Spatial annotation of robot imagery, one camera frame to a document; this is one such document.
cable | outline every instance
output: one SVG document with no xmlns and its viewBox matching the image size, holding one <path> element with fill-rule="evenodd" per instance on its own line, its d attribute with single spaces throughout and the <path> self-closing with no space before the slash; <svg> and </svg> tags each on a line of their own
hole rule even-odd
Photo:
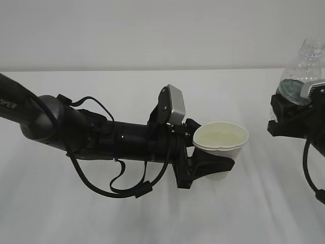
<svg viewBox="0 0 325 244">
<path fill-rule="evenodd" d="M 315 137 L 315 135 L 317 134 L 317 132 L 321 129 L 321 127 L 322 127 L 322 125 L 318 126 L 316 129 L 314 129 L 307 136 L 306 144 L 305 144 L 305 148 L 304 148 L 304 154 L 303 154 L 303 170 L 304 170 L 306 181 L 307 181 L 308 185 L 310 186 L 310 188 L 315 192 L 315 196 L 316 196 L 317 200 L 320 201 L 321 203 L 325 204 L 325 190 L 318 189 L 315 186 L 314 182 L 312 181 L 312 179 L 310 177 L 309 170 L 308 170 L 308 163 L 307 163 L 308 150 L 310 147 L 310 143 L 313 140 L 313 138 Z"/>
<path fill-rule="evenodd" d="M 306 143 L 305 143 L 305 148 L 304 148 L 304 154 L 303 154 L 303 170 L 304 170 L 304 174 L 305 174 L 305 178 L 307 180 L 308 185 L 311 187 L 311 189 L 316 193 L 318 191 L 318 188 L 315 186 L 314 182 L 312 181 L 310 174 L 309 174 L 309 170 L 308 170 L 308 150 L 309 150 L 309 146 L 310 143 L 313 139 L 313 136 L 315 134 L 315 131 L 310 133 L 307 137 Z"/>
<path fill-rule="evenodd" d="M 93 98 L 93 97 L 90 97 L 90 96 L 87 96 L 87 97 L 84 97 L 82 99 L 80 99 L 79 101 L 75 102 L 75 103 L 71 103 L 69 104 L 71 107 L 79 107 L 81 104 L 83 104 L 86 100 L 93 100 L 95 101 L 98 105 L 100 105 L 104 110 L 105 112 L 108 113 L 108 115 L 111 117 L 112 119 L 112 129 L 111 129 L 111 132 L 114 130 L 114 125 L 115 125 L 115 120 L 114 120 L 114 117 L 113 115 L 110 113 L 110 111 L 108 111 L 105 106 L 100 102 L 98 101 L 96 98 Z"/>
<path fill-rule="evenodd" d="M 139 183 L 137 183 L 134 187 L 131 187 L 131 188 L 128 188 L 128 189 L 123 189 L 123 190 L 120 190 L 120 189 L 117 189 L 117 188 L 112 187 L 112 184 L 114 183 L 114 181 L 117 180 L 118 178 L 120 178 L 124 174 L 124 172 L 125 172 L 125 162 L 122 161 L 122 160 L 119 160 L 119 159 L 115 159 L 115 161 L 116 162 L 119 162 L 121 164 L 121 172 L 120 172 L 120 174 L 118 176 L 116 176 L 110 182 L 110 188 L 111 188 L 111 191 L 112 192 L 122 194 L 122 193 L 125 193 L 127 191 L 134 191 L 138 187 L 140 187 L 141 184 L 143 184 L 144 179 L 146 177 L 146 171 L 147 171 L 148 161 L 144 161 L 144 172 L 143 172 L 143 176 L 142 176 L 141 180 L 139 181 Z"/>
<path fill-rule="evenodd" d="M 49 117 L 49 119 L 51 120 L 51 122 L 53 123 L 54 127 L 58 130 L 58 133 L 60 135 L 60 138 L 61 140 L 63 141 L 65 147 L 66 147 L 66 151 L 68 153 L 68 156 L 70 157 L 71 161 L 72 161 L 72 164 L 73 166 L 75 167 L 80 179 L 82 180 L 82 182 L 88 187 L 90 188 L 92 191 L 100 194 L 100 195 L 103 195 L 103 196 L 106 196 L 106 197 L 111 197 L 111 198 L 127 198 L 127 197 L 132 197 L 132 196 L 135 196 L 135 197 L 139 197 L 139 196 L 142 196 L 146 193 L 148 193 L 148 184 L 146 183 L 149 183 L 149 182 L 142 182 L 142 189 L 138 189 L 138 192 L 135 192 L 135 191 L 126 191 L 126 192 L 123 192 L 121 194 L 116 194 L 116 193 L 111 193 L 111 192 L 107 192 L 107 191 L 104 191 L 96 186 L 94 186 L 88 179 L 87 177 L 85 176 L 85 174 L 83 173 L 77 159 L 76 159 L 76 156 L 75 156 L 75 153 L 73 152 L 73 150 L 71 149 L 71 147 L 69 146 L 69 143 L 63 133 L 63 130 L 61 128 L 61 126 L 59 125 L 57 119 L 54 117 L 52 111 L 44 104 L 44 102 L 39 98 L 37 97 L 34 93 L 32 93 L 31 91 L 29 91 L 28 89 L 26 89 L 26 92 L 28 94 L 28 96 L 36 103 L 39 105 L 39 107 L 46 113 L 46 115 Z M 79 100 L 78 102 L 76 103 L 73 103 L 73 106 L 77 106 L 78 104 L 82 104 L 84 101 L 86 101 L 87 99 L 91 99 L 91 100 L 94 100 L 95 102 L 97 102 L 111 117 L 112 121 L 114 122 L 114 117 L 111 115 L 111 113 L 98 101 L 96 100 L 95 98 L 92 98 L 92 97 L 85 97 L 81 100 Z M 168 152 L 167 152 L 167 155 L 166 155 L 166 158 L 165 158 L 165 162 L 164 162 L 164 165 L 159 173 L 159 175 L 153 180 L 153 182 L 149 183 L 149 185 L 151 186 L 151 190 L 152 190 L 152 186 L 154 186 L 155 184 L 157 184 L 157 182 L 161 179 L 161 177 L 163 176 L 163 174 L 165 173 L 166 171 L 166 168 L 167 168 L 167 165 L 168 165 L 168 162 L 169 162 L 169 158 L 170 158 L 170 152 L 171 152 L 171 135 L 170 135 L 171 132 L 168 132 L 168 135 L 169 135 L 169 147 L 168 147 Z M 124 170 L 125 170 L 125 164 L 124 164 L 124 170 L 123 170 L 123 164 L 121 164 L 121 173 L 119 174 L 118 177 L 116 177 L 115 179 L 113 179 L 113 182 L 119 178 L 123 173 L 124 173 Z"/>
<path fill-rule="evenodd" d="M 168 166 L 168 162 L 169 162 L 169 158 L 170 158 L 170 155 L 171 155 L 171 151 L 172 151 L 172 134 L 171 134 L 171 131 L 167 131 L 167 134 L 168 134 L 168 151 L 167 151 L 167 155 L 166 155 L 166 158 L 165 158 L 165 162 L 164 162 L 164 165 L 162 166 L 162 169 L 160 171 L 160 173 L 158 174 L 158 176 L 151 182 L 151 186 L 153 187 L 155 184 L 158 183 L 158 181 L 162 178 L 162 176 L 164 175 L 164 173 L 166 172 L 166 169 L 167 169 L 167 166 Z"/>
</svg>

white wall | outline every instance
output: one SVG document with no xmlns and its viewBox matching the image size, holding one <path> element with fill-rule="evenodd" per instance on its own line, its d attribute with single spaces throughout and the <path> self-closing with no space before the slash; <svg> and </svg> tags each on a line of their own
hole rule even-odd
<svg viewBox="0 0 325 244">
<path fill-rule="evenodd" d="M 0 118 L 1 244 L 324 244 L 324 206 L 302 172 L 304 140 L 267 132 L 281 72 L 6 73 L 38 95 L 93 95 L 117 120 L 142 124 L 160 89 L 171 83 L 183 91 L 186 117 L 202 124 L 232 121 L 250 138 L 223 181 L 203 177 L 190 190 L 177 189 L 168 167 L 146 196 L 109 199 L 83 185 L 63 151 L 28 141 L 16 124 Z M 95 103 L 83 107 L 104 114 Z M 310 173 L 324 187 L 324 158 L 310 151 Z M 113 161 L 80 163 L 89 180 L 107 190 L 120 170 Z M 147 179 L 160 169 L 150 163 Z M 127 161 L 117 187 L 134 185 L 142 172 L 143 163 Z"/>
<path fill-rule="evenodd" d="M 0 71 L 279 67 L 324 0 L 2 0 Z"/>
</svg>

white paper cup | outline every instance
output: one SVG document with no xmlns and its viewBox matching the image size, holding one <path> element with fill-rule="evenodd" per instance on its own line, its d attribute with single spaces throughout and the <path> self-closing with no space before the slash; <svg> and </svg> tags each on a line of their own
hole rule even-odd
<svg viewBox="0 0 325 244">
<path fill-rule="evenodd" d="M 214 122 L 197 129 L 193 145 L 206 153 L 235 160 L 248 140 L 248 132 L 239 125 Z"/>
</svg>

clear plastic bottle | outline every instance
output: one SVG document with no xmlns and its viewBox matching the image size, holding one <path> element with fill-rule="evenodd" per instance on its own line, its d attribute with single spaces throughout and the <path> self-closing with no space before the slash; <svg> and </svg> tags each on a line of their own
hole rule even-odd
<svg viewBox="0 0 325 244">
<path fill-rule="evenodd" d="M 321 40 L 306 39 L 298 57 L 283 71 L 277 93 L 292 103 L 309 104 L 310 100 L 300 97 L 300 91 L 304 83 L 321 79 L 320 59 L 323 48 Z"/>
</svg>

